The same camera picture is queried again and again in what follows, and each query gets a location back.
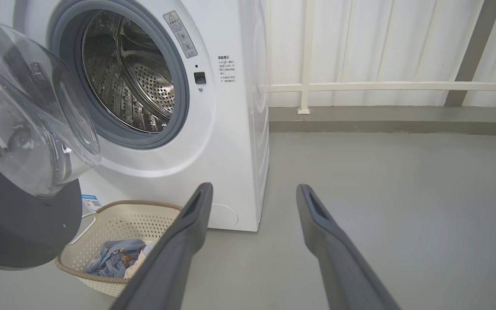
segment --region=blue clothing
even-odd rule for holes
[[[126,269],[133,265],[145,243],[139,239],[107,241],[84,272],[104,277],[124,277]]]

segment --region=beige plastic basket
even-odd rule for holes
[[[145,243],[157,241],[180,212],[179,206],[161,202],[122,200],[108,204],[97,212],[81,217],[94,217],[94,220],[65,247],[55,259],[55,265],[97,291],[120,296],[130,279],[84,273],[85,266],[99,255],[106,241],[134,238]]]

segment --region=concrete ledge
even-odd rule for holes
[[[405,132],[496,136],[496,108],[335,106],[270,108],[270,132]]]

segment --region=white wall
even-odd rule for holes
[[[305,0],[268,1],[270,84],[301,83]],[[391,5],[392,0],[315,0],[310,82],[376,82]],[[456,75],[481,1],[437,0],[427,48],[434,0],[396,5],[380,82],[448,81]],[[496,82],[495,58],[496,24],[475,81]],[[309,106],[441,106],[446,95],[446,90],[309,92]],[[300,99],[299,92],[271,93],[270,106],[300,106]],[[465,105],[496,106],[496,93],[469,92]]]

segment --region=stainless steel drum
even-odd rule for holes
[[[134,22],[103,10],[89,23],[83,71],[99,102],[120,122],[160,132],[174,111],[174,86],[156,44]]]

